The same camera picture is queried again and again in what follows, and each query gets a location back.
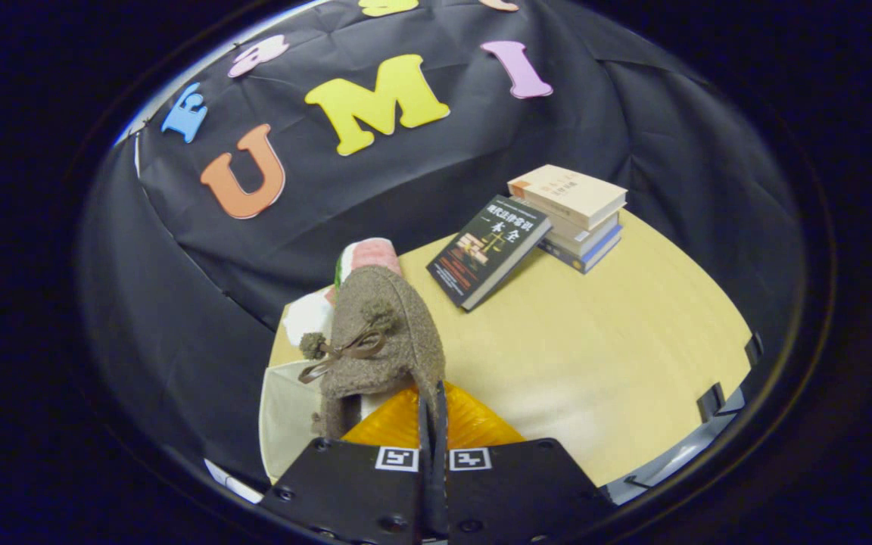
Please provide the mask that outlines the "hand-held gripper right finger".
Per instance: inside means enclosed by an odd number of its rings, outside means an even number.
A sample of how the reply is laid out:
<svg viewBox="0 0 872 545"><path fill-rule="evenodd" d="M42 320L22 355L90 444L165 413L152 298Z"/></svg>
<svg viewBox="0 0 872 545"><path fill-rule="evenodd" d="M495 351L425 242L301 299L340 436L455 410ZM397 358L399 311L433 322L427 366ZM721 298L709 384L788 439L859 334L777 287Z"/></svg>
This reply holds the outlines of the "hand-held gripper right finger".
<svg viewBox="0 0 872 545"><path fill-rule="evenodd" d="M566 544L616 510L554 438L447 448L444 466L450 544Z"/></svg>

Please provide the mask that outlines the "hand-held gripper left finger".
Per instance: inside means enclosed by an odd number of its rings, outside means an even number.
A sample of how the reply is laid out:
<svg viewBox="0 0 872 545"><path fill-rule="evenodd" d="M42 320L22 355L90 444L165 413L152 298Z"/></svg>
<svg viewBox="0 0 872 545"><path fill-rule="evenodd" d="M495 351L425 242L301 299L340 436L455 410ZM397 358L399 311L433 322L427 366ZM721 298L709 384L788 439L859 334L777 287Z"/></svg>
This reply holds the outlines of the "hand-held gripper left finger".
<svg viewBox="0 0 872 545"><path fill-rule="evenodd" d="M415 448L317 437L259 508L326 544L422 544L435 536L435 411L419 401Z"/></svg>

